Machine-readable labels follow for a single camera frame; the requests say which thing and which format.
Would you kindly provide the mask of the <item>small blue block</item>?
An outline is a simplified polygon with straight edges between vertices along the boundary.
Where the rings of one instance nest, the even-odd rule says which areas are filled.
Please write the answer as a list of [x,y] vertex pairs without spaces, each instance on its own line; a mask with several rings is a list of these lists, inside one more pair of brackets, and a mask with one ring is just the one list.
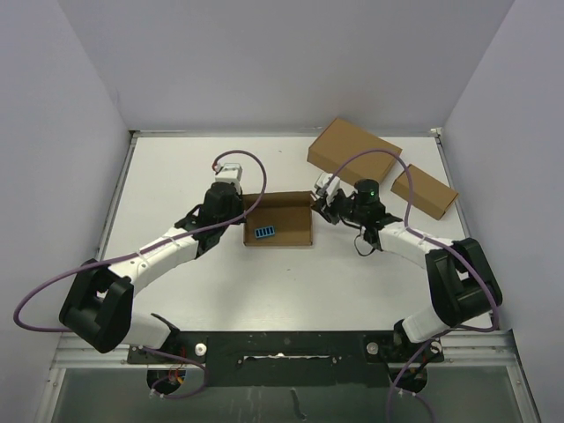
[[260,226],[254,230],[254,236],[257,240],[271,238],[275,233],[276,229],[274,226]]

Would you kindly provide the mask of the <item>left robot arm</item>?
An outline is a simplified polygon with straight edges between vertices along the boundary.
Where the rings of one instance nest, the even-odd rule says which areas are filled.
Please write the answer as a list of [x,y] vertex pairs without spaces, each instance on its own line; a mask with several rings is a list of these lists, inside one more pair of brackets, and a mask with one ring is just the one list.
[[135,312],[134,298],[177,266],[213,249],[226,228],[213,226],[244,212],[241,188],[234,182],[214,182],[204,201],[177,221],[159,239],[132,258],[105,264],[92,259],[92,268],[77,274],[59,313],[59,321],[100,353],[119,344],[146,346],[160,362],[179,351],[178,329],[152,312]]

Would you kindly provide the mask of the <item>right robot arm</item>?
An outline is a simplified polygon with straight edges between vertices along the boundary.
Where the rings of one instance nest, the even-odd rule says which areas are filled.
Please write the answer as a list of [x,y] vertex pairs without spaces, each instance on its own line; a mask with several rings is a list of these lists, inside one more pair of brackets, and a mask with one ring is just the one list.
[[378,182],[359,180],[347,195],[338,177],[322,173],[312,209],[332,225],[358,230],[371,252],[401,256],[426,271],[431,304],[395,324],[391,347],[398,358],[413,359],[433,335],[462,327],[502,304],[501,289],[476,240],[435,239],[409,228],[386,211]]

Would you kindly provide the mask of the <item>small closed cardboard box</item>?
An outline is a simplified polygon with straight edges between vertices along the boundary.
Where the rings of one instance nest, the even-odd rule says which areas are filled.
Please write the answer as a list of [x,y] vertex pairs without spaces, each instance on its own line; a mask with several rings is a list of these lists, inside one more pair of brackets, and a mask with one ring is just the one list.
[[408,169],[413,185],[412,206],[440,220],[457,200],[458,192],[413,164]]

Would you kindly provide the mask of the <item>large closed cardboard box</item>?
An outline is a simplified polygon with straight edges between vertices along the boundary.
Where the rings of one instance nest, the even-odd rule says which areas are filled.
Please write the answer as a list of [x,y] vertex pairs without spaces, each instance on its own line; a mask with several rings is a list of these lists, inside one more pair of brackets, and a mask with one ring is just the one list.
[[[307,162],[326,173],[334,173],[352,156],[371,149],[383,149],[400,156],[402,149],[352,123],[334,119],[308,148]],[[385,152],[372,152],[348,164],[338,177],[349,185],[361,179],[383,182],[396,163]]]

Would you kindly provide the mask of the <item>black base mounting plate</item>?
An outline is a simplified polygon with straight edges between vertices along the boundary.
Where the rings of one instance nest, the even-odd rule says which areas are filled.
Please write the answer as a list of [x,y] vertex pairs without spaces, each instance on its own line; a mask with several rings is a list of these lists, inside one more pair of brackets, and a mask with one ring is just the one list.
[[395,340],[391,330],[180,331],[161,350],[205,365],[213,388],[385,388],[404,364],[401,380],[423,388],[427,365],[444,361],[441,342],[420,352]]

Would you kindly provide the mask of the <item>aluminium table frame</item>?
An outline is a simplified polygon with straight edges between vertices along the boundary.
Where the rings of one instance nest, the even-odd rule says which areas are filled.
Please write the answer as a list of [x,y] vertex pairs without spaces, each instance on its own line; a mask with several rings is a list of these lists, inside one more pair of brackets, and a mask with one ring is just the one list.
[[[150,163],[149,155],[170,153],[220,153],[239,149],[253,151],[264,161],[295,161],[304,152],[304,134],[194,135],[181,132],[138,132],[131,141],[126,163],[108,213],[100,242],[106,255],[122,241],[124,213],[138,204],[133,189]],[[116,364],[145,368],[161,379],[175,368],[207,366],[208,386],[227,387],[330,387],[361,384],[390,387],[399,395],[418,397],[433,367],[504,367],[519,417],[535,422],[538,413],[525,380],[516,342],[506,331],[483,333],[453,330],[432,338],[428,345],[402,348],[391,330],[272,330],[265,318],[254,318],[248,330],[201,330],[192,327],[178,333],[166,355],[147,352],[141,345],[118,345],[106,358],[76,335],[62,336],[53,368],[112,367]]]

